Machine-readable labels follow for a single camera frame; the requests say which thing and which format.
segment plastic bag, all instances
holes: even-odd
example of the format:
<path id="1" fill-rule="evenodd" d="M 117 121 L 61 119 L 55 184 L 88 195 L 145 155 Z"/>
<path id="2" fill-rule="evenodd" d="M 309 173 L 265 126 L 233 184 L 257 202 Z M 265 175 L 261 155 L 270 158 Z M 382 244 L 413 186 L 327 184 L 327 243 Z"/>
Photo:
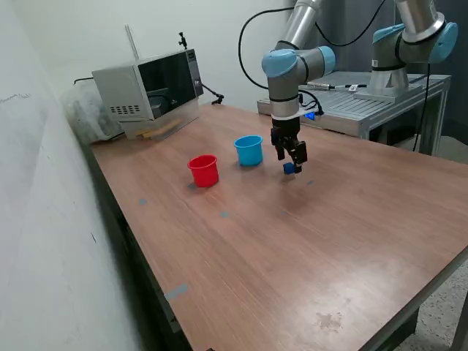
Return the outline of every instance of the plastic bag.
<path id="1" fill-rule="evenodd" d="M 68 123 L 84 143 L 109 140 L 122 133 L 107 115 L 94 80 L 77 82 L 61 98 Z"/>

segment metal workbench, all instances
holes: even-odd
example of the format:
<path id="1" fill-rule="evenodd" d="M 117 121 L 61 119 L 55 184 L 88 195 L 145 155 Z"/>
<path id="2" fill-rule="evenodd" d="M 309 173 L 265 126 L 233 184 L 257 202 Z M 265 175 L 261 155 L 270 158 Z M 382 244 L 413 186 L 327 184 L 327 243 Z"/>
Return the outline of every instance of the metal workbench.
<path id="1" fill-rule="evenodd" d="M 370 131 L 424 102 L 426 79 L 418 80 L 422 77 L 423 75 L 408 75 L 410 82 L 414 81 L 415 85 L 421 85 L 424 89 L 397 103 L 356 99 L 353 96 L 354 92 L 351 91 L 321 91 L 301 86 L 301 89 L 315 94 L 325 112 L 325 115 L 316 121 L 301 117 L 301 123 L 368 140 Z M 370 72 L 335 72 L 314 82 L 341 86 L 369 84 L 370 79 Z M 431 75 L 429 98 L 420 137 L 419 152 L 422 154 L 432 155 L 437 152 L 449 88 L 449 75 Z M 258 100 L 257 106 L 259 113 L 271 114 L 269 99 Z"/>

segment floor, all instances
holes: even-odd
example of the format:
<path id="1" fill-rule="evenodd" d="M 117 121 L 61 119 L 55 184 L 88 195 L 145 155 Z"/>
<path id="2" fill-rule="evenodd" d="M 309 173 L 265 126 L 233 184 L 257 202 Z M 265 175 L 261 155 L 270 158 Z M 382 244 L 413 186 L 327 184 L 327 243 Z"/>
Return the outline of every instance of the floor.
<path id="1" fill-rule="evenodd" d="M 414 140 L 408 140 L 400 147 L 412 149 L 413 144 Z M 451 137 L 442 137 L 437 156 L 468 164 L 468 146 Z M 396 350 L 448 350 L 455 335 L 467 290 L 468 261 L 421 306 L 416 334 L 405 340 Z"/>

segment white wall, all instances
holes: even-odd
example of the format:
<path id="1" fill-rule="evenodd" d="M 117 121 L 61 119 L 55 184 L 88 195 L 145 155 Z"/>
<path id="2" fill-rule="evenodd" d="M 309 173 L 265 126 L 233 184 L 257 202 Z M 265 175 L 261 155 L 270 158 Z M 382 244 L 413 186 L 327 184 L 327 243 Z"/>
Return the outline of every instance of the white wall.
<path id="1" fill-rule="evenodd" d="M 141 350 L 85 159 L 9 0 L 0 47 L 0 350 Z"/>
<path id="2" fill-rule="evenodd" d="M 178 32 L 197 51 L 203 82 L 227 105 L 256 110 L 268 95 L 242 74 L 238 35 L 256 12 L 290 6 L 290 0 L 12 0 L 58 94 L 94 69 L 133 59 L 124 30 L 133 30 L 140 56 L 179 50 Z M 260 62 L 274 48 L 289 14 L 267 14 L 246 31 L 246 69 L 266 84 Z M 206 92 L 203 100 L 212 100 Z"/>

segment small block on table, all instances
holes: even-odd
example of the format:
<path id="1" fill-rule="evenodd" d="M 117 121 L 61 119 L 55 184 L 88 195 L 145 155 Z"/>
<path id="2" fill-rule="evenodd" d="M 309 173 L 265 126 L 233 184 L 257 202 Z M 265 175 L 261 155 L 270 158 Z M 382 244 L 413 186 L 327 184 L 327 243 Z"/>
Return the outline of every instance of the small block on table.
<path id="1" fill-rule="evenodd" d="M 283 165 L 284 174 L 293 174 L 295 172 L 294 164 L 291 162 L 285 163 Z"/>

